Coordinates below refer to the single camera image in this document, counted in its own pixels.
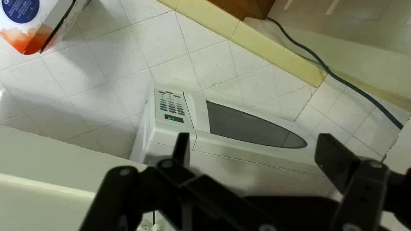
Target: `white microwave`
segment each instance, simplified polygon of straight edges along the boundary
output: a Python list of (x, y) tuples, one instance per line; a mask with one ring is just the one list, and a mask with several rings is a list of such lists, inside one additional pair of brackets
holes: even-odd
[(190, 134), (190, 167), (240, 194), (319, 195), (331, 182), (314, 165), (315, 141), (295, 123), (263, 118), (223, 100), (152, 88), (131, 159), (154, 165)]

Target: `white tile wall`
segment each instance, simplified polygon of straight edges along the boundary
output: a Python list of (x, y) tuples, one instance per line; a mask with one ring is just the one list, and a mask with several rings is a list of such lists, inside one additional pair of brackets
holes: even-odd
[(382, 154), (398, 134), (375, 136), (377, 112), (363, 112), (335, 81), (314, 91), (155, 0), (93, 0), (68, 40), (41, 55), (19, 57), (0, 41), (0, 125), (127, 157), (154, 82), (331, 132), (357, 150)]

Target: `microwave window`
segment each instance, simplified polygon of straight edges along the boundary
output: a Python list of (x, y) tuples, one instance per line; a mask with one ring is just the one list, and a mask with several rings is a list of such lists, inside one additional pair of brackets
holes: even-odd
[(210, 134), (265, 147), (299, 149), (306, 141), (286, 129), (244, 112), (206, 102)]

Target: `cable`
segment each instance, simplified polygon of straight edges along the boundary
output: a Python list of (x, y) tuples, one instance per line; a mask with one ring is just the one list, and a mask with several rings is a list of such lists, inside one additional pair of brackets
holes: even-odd
[(297, 41), (295, 41), (285, 30), (283, 27), (274, 20), (268, 18), (268, 21), (271, 21), (272, 23), (274, 23), (281, 32), (283, 34), (283, 36), (292, 43), (295, 46), (305, 50), (306, 53), (309, 53), (317, 62), (318, 64), (326, 71), (326, 73), (328, 73), (332, 79), (335, 79), (336, 81), (339, 81), (340, 84), (350, 88), (353, 91), (355, 91), (357, 94), (362, 95), (364, 99), (367, 99), (368, 102), (371, 102), (382, 114), (385, 114), (385, 117), (394, 123), (399, 130), (403, 129), (403, 125), (385, 108), (382, 107), (377, 100), (375, 100), (371, 95), (366, 94), (364, 91), (362, 91), (360, 89), (358, 89), (357, 86), (351, 85), (350, 82), (346, 82), (345, 80), (342, 80), (341, 77), (336, 76), (324, 63), (323, 61), (314, 53), (312, 52), (309, 48), (299, 44)]

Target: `black power cord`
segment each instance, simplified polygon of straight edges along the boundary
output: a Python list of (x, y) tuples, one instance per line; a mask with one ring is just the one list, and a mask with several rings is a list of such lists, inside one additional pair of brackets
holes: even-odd
[(281, 32), (283, 34), (283, 36), (292, 43), (295, 46), (305, 50), (306, 53), (309, 53), (317, 62), (318, 64), (326, 71), (326, 73), (328, 73), (332, 79), (335, 79), (336, 81), (339, 81), (340, 84), (350, 88), (353, 91), (355, 91), (357, 94), (362, 95), (364, 99), (367, 99), (368, 102), (371, 102), (378, 111), (381, 111), (381, 113), (385, 114), (385, 117), (394, 123), (399, 130), (403, 129), (403, 125), (385, 108), (382, 107), (377, 100), (375, 100), (371, 95), (366, 94), (364, 91), (362, 91), (360, 89), (358, 89), (357, 86), (351, 85), (350, 82), (342, 80), (341, 77), (336, 76), (328, 67), (327, 64), (323, 63), (323, 61), (314, 53), (312, 52), (309, 48), (299, 44), (297, 41), (295, 41), (285, 30), (283, 27), (274, 20), (272, 18), (267, 18), (268, 21), (271, 21), (272, 23), (274, 23)]

